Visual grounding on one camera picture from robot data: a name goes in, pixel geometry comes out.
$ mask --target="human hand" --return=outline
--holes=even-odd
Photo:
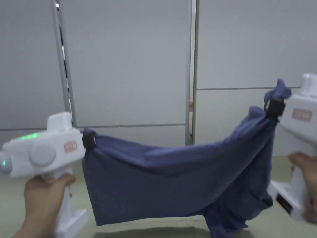
[[[317,213],[317,158],[312,158],[303,153],[294,153],[288,156],[290,162],[301,168],[312,198],[311,203],[314,211]]]
[[[45,182],[39,176],[29,180],[24,191],[26,211],[24,224],[14,238],[49,237],[55,229],[65,188],[75,180],[70,174],[63,175],[52,183]]]

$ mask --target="logo sticker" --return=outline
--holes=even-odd
[[[311,122],[313,117],[313,112],[307,109],[294,108],[292,117],[295,120],[303,122]]]
[[[66,142],[64,144],[64,149],[66,153],[70,153],[72,151],[77,150],[77,143],[76,141],[70,141],[70,142]]]

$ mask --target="fabric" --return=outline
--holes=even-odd
[[[278,80],[264,100],[290,95]],[[251,107],[225,140],[183,148],[96,134],[82,164],[97,225],[203,215],[214,238],[246,228],[273,204],[266,190],[277,122]]]

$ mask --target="floor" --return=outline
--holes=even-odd
[[[81,164],[74,166],[77,182],[71,187],[74,209],[86,208],[88,224],[77,238],[209,238],[203,217],[147,219],[123,224],[96,227],[93,211],[83,178]],[[280,181],[290,179],[290,164],[285,157],[275,157],[272,177]],[[25,180],[8,180],[0,175],[0,237],[10,238],[24,219],[23,189]],[[317,226],[291,220],[284,210],[274,204],[248,222],[249,228],[236,238],[313,238],[317,237]]]

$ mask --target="white handheld gripper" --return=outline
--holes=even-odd
[[[72,127],[69,112],[50,116],[46,131],[14,138],[2,149],[0,171],[10,178],[42,175],[56,179],[65,173],[72,174],[72,164],[80,161],[86,152],[83,134]],[[72,211],[66,188],[56,222],[56,237],[75,237],[87,221],[86,210]]]
[[[286,102],[281,126],[298,139],[298,150],[317,156],[317,75],[304,74],[298,94]],[[293,172],[291,183],[271,181],[269,194],[298,221],[317,222],[311,198],[300,168]]]

